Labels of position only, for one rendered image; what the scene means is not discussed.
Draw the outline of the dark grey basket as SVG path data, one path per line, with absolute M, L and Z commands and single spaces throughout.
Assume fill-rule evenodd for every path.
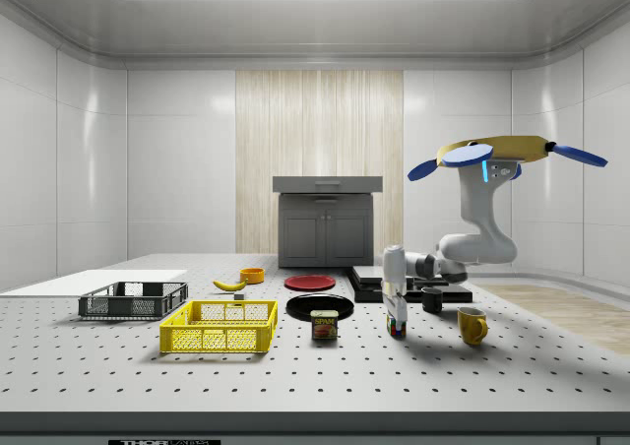
M 161 319 L 188 297 L 188 284 L 117 282 L 79 298 L 79 315 L 106 320 Z

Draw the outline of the drone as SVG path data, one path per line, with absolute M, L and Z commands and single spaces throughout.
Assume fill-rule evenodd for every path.
M 484 181 L 487 182 L 488 164 L 486 161 L 490 159 L 515 160 L 518 168 L 513 178 L 517 178 L 521 174 L 521 162 L 543 159 L 549 153 L 556 153 L 593 166 L 605 167 L 607 165 L 607 160 L 600 156 L 573 147 L 558 145 L 540 136 L 498 136 L 465 140 L 444 146 L 438 151 L 435 159 L 425 161 L 413 168 L 408 174 L 408 179 L 415 181 L 424 178 L 438 166 L 464 167 L 480 163 Z

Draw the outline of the black mug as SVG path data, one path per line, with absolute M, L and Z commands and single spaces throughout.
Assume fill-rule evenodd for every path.
M 437 287 L 423 287 L 421 289 L 421 301 L 425 312 L 438 314 L 443 309 L 443 291 Z

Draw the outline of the yellow basket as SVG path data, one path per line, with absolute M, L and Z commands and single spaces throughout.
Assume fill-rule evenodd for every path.
M 278 324 L 275 300 L 192 300 L 159 325 L 162 352 L 266 352 Z

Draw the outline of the white cabinet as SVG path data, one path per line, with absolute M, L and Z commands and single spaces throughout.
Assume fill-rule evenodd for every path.
M 373 263 L 370 194 L 281 194 L 279 266 L 330 268 Z

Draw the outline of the yellow mug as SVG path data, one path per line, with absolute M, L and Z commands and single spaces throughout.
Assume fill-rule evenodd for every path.
M 471 346 L 480 345 L 488 333 L 485 312 L 474 307 L 460 307 L 457 316 L 463 341 Z

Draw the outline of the flat-sided can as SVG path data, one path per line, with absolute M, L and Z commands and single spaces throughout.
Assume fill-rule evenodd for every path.
M 337 310 L 312 310 L 310 317 L 313 340 L 335 340 L 338 337 Z

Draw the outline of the red plate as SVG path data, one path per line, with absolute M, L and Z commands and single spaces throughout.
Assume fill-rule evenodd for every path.
M 284 286 L 298 291 L 319 291 L 334 287 L 336 280 L 325 275 L 298 275 L 284 280 Z

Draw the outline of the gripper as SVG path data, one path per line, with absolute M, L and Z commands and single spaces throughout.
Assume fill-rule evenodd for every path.
M 399 291 L 383 290 L 383 302 L 388 311 L 388 318 L 395 324 L 403 324 L 408 320 L 407 302 Z

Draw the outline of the black plate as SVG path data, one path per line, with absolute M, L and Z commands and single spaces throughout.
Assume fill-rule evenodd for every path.
M 336 310 L 339 319 L 349 317 L 354 304 L 346 297 L 335 294 L 310 293 L 291 298 L 286 303 L 286 312 L 301 321 L 310 321 L 313 310 Z

